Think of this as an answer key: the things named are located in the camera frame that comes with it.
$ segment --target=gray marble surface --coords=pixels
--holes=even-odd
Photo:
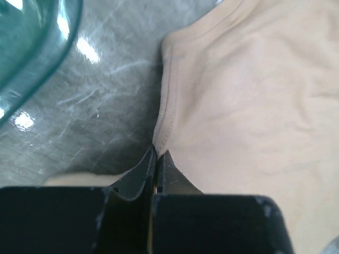
[[[0,186],[133,167],[151,144],[157,119],[161,41],[215,2],[85,0],[66,60],[0,129]]]

